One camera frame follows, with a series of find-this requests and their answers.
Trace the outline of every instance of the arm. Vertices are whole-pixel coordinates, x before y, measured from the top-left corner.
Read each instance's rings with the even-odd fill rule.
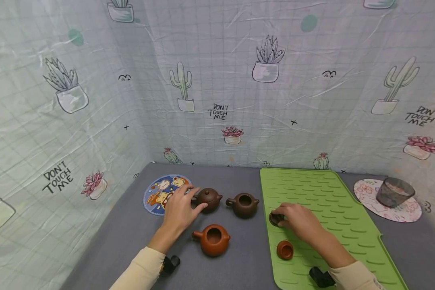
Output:
[[[208,206],[207,203],[190,207],[192,196],[200,188],[192,185],[183,186],[168,201],[162,226],[151,238],[148,246],[143,248],[132,260],[129,267],[114,282],[110,290],[150,290],[162,270],[163,260],[174,242],[182,232]]]
[[[279,226],[291,229],[325,260],[339,290],[385,290],[375,276],[322,227],[312,211],[298,204],[282,203],[272,213],[283,214],[286,220]]]

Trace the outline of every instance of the gray glass cup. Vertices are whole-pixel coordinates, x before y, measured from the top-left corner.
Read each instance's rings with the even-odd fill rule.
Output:
[[[415,194],[416,191],[409,183],[387,177],[377,192],[377,201],[386,207],[397,207]]]

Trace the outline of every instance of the white cloth backdrop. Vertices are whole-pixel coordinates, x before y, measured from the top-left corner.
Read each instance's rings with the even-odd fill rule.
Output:
[[[0,289],[153,160],[388,174],[435,226],[435,0],[0,1]]]

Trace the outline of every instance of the pink floral coaster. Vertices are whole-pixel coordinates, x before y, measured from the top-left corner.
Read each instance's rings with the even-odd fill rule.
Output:
[[[399,223],[412,223],[422,215],[422,209],[413,197],[394,208],[386,207],[376,200],[383,181],[363,179],[354,184],[354,194],[361,204],[373,213]]]

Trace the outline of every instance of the green silicone mat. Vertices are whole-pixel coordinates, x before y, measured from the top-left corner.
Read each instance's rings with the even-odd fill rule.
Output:
[[[312,210],[324,228],[333,233],[355,259],[364,263],[387,290],[408,289],[380,240],[379,230],[335,172],[262,168],[260,177],[273,276],[279,288],[321,289],[309,277],[309,269],[313,266],[323,272],[328,269],[321,256],[292,232],[270,224],[270,211],[282,202],[291,202]],[[277,256],[277,244],[282,240],[290,241],[294,247],[291,260]]]

